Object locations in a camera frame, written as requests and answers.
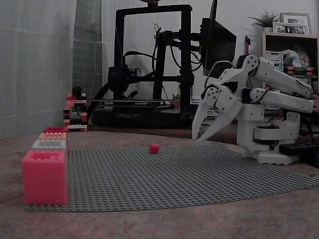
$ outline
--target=small red cube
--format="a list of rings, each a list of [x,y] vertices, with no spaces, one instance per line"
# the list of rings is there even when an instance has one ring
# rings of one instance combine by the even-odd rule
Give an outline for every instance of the small red cube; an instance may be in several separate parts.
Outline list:
[[[160,149],[159,146],[160,146],[159,144],[154,144],[154,143],[152,143],[152,144],[150,145],[149,152],[150,152],[150,153],[158,153],[158,152],[159,152],[159,149]]]

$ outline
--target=white curtain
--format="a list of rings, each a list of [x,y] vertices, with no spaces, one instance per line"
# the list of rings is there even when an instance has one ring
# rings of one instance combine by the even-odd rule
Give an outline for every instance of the white curtain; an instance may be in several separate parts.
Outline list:
[[[0,1],[0,138],[61,125],[76,0]]]

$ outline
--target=gray curtain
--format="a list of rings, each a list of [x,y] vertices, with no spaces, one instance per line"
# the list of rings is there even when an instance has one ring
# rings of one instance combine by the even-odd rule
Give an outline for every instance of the gray curtain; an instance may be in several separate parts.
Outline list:
[[[62,124],[76,0],[0,1],[0,138]]]
[[[77,0],[73,86],[93,99],[102,87],[101,0]]]

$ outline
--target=white lego brick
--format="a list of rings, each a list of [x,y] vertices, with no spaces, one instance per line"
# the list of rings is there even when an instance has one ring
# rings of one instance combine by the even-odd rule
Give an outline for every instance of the white lego brick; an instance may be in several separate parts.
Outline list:
[[[37,139],[31,147],[35,150],[65,150],[65,139]]]
[[[86,124],[73,124],[68,125],[68,128],[87,128],[88,126]]]

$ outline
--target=picture frame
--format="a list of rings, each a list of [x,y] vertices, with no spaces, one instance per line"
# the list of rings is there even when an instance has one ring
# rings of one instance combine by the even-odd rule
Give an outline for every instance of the picture frame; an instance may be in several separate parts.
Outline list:
[[[307,25],[309,35],[312,34],[310,15],[307,13],[292,13],[292,12],[281,12],[280,22]]]
[[[277,33],[309,35],[308,26],[302,25],[302,24],[273,22],[273,29],[274,29],[274,32],[277,32]]]

